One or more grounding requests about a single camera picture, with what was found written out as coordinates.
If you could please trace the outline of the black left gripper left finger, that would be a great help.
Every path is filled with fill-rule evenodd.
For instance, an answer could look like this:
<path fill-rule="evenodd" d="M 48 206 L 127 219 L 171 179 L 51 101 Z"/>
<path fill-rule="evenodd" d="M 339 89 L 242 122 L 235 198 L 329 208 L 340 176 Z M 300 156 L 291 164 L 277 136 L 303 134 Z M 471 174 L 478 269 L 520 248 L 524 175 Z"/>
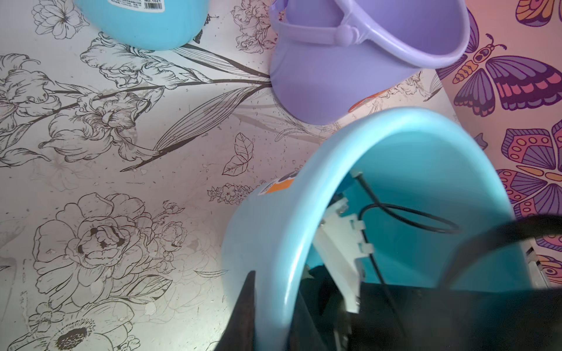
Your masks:
<path fill-rule="evenodd" d="M 215 351 L 253 351 L 255 336 L 255 282 L 256 272 L 248 273 L 234 310 Z"/>

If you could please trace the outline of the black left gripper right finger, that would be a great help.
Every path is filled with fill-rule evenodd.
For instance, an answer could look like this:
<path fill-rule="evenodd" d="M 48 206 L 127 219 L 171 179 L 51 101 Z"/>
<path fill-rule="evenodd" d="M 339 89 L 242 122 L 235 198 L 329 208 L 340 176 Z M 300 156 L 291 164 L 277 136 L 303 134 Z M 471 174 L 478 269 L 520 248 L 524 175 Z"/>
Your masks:
<path fill-rule="evenodd" d="M 291 330 L 288 337 L 289 351 L 326 350 L 320 333 L 316 329 L 304 298 L 297 296 Z"/>

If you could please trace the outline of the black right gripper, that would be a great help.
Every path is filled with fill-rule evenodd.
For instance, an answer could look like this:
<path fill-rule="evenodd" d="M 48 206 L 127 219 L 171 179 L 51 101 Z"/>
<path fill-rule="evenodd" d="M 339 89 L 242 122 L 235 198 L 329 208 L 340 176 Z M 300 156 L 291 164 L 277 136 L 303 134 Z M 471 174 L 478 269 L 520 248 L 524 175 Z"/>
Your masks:
<path fill-rule="evenodd" d="M 484 292 L 453 285 L 478 261 L 525 239 L 553 234 L 561 218 L 541 214 L 499 225 L 463 244 L 435 286 L 394 285 L 368 257 L 376 282 L 361 284 L 357 313 L 345 311 L 328 269 L 300 287 L 302 350 L 560 350 L 561 291 Z"/>

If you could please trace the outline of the light blue bucket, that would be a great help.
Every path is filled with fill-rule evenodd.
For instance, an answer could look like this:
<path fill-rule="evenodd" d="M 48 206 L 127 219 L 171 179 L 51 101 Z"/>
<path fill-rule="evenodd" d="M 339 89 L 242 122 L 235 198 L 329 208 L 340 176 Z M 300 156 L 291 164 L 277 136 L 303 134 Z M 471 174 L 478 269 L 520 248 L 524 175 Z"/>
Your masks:
<path fill-rule="evenodd" d="M 222 243 L 225 295 L 233 303 L 256 272 L 256 345 L 284 350 L 304 268 L 333 261 L 313 249 L 321 221 L 335 215 L 333 196 L 343 197 L 344 222 L 364 222 L 383 281 L 432 288 L 459 245 L 512 219 L 512 206 L 543 188 L 495 170 L 480 144 L 438 113 L 377 112 L 245 198 Z"/>
<path fill-rule="evenodd" d="M 115 41 L 152 51 L 190 42 L 209 13 L 209 0 L 76 0 L 74 5 Z"/>

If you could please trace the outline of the purple plastic bucket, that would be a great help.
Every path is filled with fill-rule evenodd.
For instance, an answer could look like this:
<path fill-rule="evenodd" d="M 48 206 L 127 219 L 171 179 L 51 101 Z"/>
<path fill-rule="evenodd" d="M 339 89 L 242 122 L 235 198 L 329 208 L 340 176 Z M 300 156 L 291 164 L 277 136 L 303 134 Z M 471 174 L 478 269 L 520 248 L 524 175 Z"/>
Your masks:
<path fill-rule="evenodd" d="M 269 17 L 275 96 L 314 125 L 421 70 L 453 64 L 470 32 L 464 1 L 275 1 Z"/>

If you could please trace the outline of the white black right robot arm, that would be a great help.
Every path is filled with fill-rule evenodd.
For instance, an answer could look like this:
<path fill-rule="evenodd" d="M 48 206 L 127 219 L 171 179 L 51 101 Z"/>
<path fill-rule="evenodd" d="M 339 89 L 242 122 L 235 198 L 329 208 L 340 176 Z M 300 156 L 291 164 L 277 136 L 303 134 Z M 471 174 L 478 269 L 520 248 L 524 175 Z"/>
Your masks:
<path fill-rule="evenodd" d="M 321 266 L 300 289 L 292 350 L 560 350 L 561 291 L 454 290 L 479 260 L 561 227 L 561 218 L 508 222 L 462 244 L 435 288 L 364 283 L 357 313 L 345 311 Z"/>

